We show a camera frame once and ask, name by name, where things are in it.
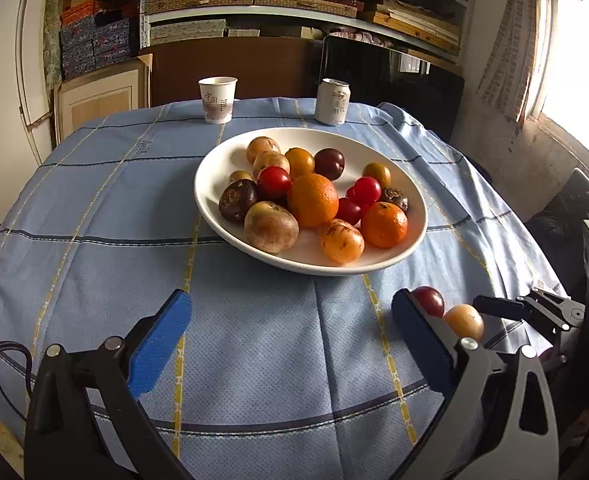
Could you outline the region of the yellow brown round fruit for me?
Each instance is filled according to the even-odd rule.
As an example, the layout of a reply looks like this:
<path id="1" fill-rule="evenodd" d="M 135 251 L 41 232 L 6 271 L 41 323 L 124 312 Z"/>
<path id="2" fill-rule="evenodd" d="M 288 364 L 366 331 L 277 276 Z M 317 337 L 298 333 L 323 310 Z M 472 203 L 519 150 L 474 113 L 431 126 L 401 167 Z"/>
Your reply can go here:
<path id="1" fill-rule="evenodd" d="M 469 337 L 480 341 L 485 333 L 485 321 L 471 304 L 458 304 L 444 313 L 443 321 L 459 338 Z"/>

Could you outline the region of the dark purple plum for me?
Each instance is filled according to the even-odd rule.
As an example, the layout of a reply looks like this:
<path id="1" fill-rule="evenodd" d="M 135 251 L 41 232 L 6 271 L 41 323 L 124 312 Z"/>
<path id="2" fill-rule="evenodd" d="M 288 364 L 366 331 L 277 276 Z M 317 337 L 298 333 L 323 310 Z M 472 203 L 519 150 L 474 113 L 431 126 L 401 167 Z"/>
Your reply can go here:
<path id="1" fill-rule="evenodd" d="M 445 306 L 439 290 L 431 286 L 419 286 L 413 290 L 412 295 L 429 315 L 442 318 Z"/>

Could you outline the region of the large orange tangerine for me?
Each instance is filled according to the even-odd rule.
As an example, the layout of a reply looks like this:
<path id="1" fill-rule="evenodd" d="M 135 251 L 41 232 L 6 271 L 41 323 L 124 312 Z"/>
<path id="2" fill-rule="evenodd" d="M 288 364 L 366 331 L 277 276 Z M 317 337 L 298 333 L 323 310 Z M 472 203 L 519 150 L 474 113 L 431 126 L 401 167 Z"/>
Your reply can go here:
<path id="1" fill-rule="evenodd" d="M 337 216 L 339 196 L 334 183 L 320 174 L 306 174 L 292 182 L 288 209 L 301 228 L 318 228 Z"/>

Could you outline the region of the dark red plum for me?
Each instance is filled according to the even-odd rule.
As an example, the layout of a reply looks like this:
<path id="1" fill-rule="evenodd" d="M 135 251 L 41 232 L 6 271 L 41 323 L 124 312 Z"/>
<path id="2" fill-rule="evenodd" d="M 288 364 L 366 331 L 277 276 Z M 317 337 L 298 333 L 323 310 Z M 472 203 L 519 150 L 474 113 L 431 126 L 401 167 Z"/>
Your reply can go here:
<path id="1" fill-rule="evenodd" d="M 345 156 L 335 148 L 323 148 L 314 156 L 314 171 L 329 181 L 337 180 L 345 170 Z"/>

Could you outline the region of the brown kiwi fruit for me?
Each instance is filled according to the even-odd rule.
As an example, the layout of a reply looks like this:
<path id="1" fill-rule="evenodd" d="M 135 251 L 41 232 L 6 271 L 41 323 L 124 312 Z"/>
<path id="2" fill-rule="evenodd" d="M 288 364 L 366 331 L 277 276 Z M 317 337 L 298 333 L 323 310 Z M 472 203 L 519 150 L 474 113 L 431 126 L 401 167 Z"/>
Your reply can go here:
<path id="1" fill-rule="evenodd" d="M 299 223 L 283 206 L 269 200 L 254 204 L 244 217 L 244 239 L 256 249 L 279 254 L 299 237 Z"/>

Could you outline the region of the yellow orange round fruit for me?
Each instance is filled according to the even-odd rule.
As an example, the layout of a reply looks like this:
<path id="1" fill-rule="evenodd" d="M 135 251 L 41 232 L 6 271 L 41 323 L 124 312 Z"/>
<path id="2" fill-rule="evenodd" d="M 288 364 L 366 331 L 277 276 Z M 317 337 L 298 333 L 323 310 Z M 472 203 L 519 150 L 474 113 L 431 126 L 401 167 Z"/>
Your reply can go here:
<path id="1" fill-rule="evenodd" d="M 297 180 L 306 174 L 313 174 L 315 169 L 314 156 L 303 148 L 290 148 L 285 154 L 290 165 L 290 178 Z"/>

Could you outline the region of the red cherry tomato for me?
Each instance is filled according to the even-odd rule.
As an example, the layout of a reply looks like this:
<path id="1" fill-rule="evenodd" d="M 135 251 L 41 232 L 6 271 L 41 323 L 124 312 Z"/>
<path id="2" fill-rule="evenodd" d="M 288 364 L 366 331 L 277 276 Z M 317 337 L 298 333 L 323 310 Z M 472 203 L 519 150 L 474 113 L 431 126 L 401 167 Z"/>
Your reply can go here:
<path id="1" fill-rule="evenodd" d="M 291 185 L 289 172 L 279 166 L 268 166 L 259 174 L 258 188 L 267 200 L 280 200 L 287 196 Z"/>

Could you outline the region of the tan round pear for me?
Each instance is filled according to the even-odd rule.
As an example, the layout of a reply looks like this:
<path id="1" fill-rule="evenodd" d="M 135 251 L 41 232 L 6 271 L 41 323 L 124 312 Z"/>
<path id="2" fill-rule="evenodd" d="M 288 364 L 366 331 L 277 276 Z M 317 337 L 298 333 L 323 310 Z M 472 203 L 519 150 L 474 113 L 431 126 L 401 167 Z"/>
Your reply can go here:
<path id="1" fill-rule="evenodd" d="M 274 151 L 264 151 L 255 157 L 252 165 L 252 174 L 255 180 L 259 179 L 259 175 L 265 168 L 272 166 L 280 167 L 290 174 L 290 162 L 285 155 Z"/>

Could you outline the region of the small red tomato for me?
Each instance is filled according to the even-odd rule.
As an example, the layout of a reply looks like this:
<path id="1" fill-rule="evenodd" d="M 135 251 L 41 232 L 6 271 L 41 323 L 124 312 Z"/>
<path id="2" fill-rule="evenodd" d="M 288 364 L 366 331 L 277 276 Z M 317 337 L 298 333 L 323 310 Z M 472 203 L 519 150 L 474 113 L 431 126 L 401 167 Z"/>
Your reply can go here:
<path id="1" fill-rule="evenodd" d="M 362 205 L 368 206 L 377 203 L 381 196 L 381 185 L 373 177 L 361 177 L 352 186 L 352 197 Z"/>

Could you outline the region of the orange persimmon fruit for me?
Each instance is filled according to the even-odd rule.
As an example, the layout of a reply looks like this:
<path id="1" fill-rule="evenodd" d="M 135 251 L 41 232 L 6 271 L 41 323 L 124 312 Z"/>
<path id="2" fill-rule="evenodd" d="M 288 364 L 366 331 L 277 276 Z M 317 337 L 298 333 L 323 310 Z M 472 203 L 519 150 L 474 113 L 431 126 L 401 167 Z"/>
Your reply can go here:
<path id="1" fill-rule="evenodd" d="M 268 136 L 257 136 L 246 148 L 246 158 L 251 165 L 255 159 L 264 152 L 274 152 L 280 154 L 280 147 L 277 142 Z"/>

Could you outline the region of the small yellow orange fruit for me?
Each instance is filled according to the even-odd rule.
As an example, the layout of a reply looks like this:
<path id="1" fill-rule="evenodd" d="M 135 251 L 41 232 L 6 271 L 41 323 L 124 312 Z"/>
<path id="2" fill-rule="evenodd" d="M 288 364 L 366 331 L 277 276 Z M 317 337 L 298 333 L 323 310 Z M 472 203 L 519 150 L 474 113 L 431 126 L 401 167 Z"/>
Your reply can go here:
<path id="1" fill-rule="evenodd" d="M 380 162 L 370 162 L 362 170 L 363 177 L 371 177 L 375 179 L 380 188 L 391 188 L 392 186 L 392 174 L 390 169 Z"/>

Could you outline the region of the blue checked tablecloth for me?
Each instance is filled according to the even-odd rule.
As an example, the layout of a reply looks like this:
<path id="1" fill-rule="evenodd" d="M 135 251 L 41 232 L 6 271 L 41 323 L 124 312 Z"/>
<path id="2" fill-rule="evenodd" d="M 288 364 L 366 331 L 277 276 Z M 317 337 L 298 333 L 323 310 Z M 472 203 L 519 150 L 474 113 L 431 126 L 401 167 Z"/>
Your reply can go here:
<path id="1" fill-rule="evenodd" d="M 458 151 L 391 104 L 354 104 L 338 133 L 396 162 L 428 210 L 413 255 L 314 278 L 227 244 L 198 216 L 196 170 L 237 134 L 312 127 L 314 104 L 240 101 L 209 125 L 197 101 L 99 118 L 35 171 L 0 230 L 0 341 L 41 356 L 94 349 L 186 287 L 192 319 L 142 405 L 199 479 L 386 479 L 442 398 L 390 318 L 402 288 L 449 306 L 559 278 L 523 222 Z"/>

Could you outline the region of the black monitor screen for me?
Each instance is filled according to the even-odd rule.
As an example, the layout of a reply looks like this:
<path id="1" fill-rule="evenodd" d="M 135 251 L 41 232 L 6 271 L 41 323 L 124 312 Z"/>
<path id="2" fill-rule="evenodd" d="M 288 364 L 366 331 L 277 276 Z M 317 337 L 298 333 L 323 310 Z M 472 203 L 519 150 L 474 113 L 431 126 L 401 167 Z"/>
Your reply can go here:
<path id="1" fill-rule="evenodd" d="M 349 84 L 355 103 L 403 108 L 445 142 L 465 87 L 462 76 L 416 55 L 338 36 L 324 39 L 319 77 Z"/>

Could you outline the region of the white drink can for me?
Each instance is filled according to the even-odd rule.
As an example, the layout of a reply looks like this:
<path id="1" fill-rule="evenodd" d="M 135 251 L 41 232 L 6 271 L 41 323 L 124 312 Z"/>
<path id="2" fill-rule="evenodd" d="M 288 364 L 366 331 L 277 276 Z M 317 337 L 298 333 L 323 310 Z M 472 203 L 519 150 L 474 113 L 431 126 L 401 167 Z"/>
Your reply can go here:
<path id="1" fill-rule="evenodd" d="M 325 125 L 340 126 L 345 122 L 351 91 L 344 81 L 323 78 L 317 90 L 315 119 Z"/>

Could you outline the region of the white paper cup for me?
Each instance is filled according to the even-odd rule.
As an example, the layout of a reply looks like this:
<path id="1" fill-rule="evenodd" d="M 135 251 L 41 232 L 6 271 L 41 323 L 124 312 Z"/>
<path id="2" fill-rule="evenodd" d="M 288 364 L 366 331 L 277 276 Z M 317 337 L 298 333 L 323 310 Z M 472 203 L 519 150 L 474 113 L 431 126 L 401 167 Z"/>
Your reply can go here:
<path id="1" fill-rule="evenodd" d="M 204 119 L 208 124 L 222 125 L 232 120 L 237 81 L 229 76 L 199 80 Z"/>

